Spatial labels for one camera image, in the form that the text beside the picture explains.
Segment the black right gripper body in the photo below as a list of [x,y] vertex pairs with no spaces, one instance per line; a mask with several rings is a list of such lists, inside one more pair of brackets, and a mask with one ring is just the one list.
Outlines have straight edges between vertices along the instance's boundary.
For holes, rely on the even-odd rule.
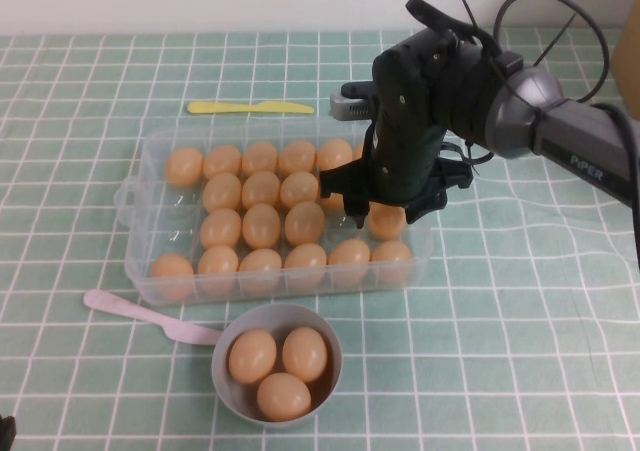
[[428,190],[445,129],[434,123],[431,88],[438,67],[454,50],[451,31],[424,29],[375,58],[379,111],[369,156],[370,184],[379,201],[442,205],[443,190]]

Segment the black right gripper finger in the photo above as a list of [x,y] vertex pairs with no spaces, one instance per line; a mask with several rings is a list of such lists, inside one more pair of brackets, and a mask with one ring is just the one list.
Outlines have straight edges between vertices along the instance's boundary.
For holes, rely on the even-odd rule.
[[352,161],[319,174],[321,197],[325,199],[332,194],[340,195],[345,215],[354,221],[358,229],[364,227],[370,211],[365,171],[362,161]]
[[443,210],[448,203],[447,191],[454,187],[467,189],[472,181],[470,164],[436,158],[419,193],[404,207],[406,223],[413,224],[429,213]]

